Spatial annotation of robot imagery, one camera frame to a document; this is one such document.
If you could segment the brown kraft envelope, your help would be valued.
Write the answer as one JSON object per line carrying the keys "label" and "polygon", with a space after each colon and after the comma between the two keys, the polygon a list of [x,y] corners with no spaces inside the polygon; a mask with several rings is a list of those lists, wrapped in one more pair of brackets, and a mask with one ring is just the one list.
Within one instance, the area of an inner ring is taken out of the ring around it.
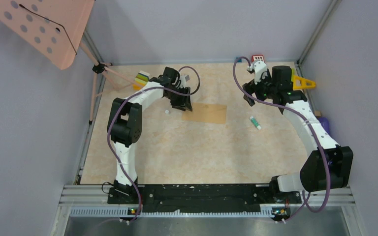
{"label": "brown kraft envelope", "polygon": [[227,106],[219,104],[193,103],[191,112],[183,112],[185,121],[226,124]]}

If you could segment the green white glue stick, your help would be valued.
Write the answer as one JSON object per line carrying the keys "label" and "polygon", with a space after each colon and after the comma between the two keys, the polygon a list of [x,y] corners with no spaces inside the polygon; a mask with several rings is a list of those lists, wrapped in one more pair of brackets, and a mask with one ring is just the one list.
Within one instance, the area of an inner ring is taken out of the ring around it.
{"label": "green white glue stick", "polygon": [[250,121],[254,125],[255,128],[257,128],[258,130],[262,129],[261,125],[258,123],[258,121],[253,116],[250,116]]}

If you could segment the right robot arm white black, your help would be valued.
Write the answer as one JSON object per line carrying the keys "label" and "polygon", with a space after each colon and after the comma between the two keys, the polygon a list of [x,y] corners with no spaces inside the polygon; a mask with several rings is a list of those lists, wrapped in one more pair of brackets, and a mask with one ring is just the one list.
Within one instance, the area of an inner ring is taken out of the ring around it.
{"label": "right robot arm white black", "polygon": [[250,65],[247,71],[254,74],[254,79],[243,84],[244,99],[250,106],[254,105],[252,96],[260,101],[271,99],[295,128],[308,155],[300,171],[272,177],[270,199],[281,203],[293,191],[315,192],[346,187],[353,152],[330,137],[311,111],[305,94],[294,89],[292,68],[282,65],[268,69],[265,63],[258,62]]}

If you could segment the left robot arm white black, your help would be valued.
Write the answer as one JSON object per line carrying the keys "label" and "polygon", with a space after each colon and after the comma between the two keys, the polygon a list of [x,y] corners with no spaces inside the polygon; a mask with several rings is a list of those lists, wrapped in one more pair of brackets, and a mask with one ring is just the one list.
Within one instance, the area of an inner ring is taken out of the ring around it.
{"label": "left robot arm white black", "polygon": [[167,98],[174,109],[192,111],[190,97],[193,93],[187,86],[188,80],[188,75],[166,67],[163,74],[150,78],[133,95],[114,99],[107,125],[107,141],[117,160],[113,188],[124,202],[133,203],[138,197],[135,151],[142,134],[143,112],[162,98]]}

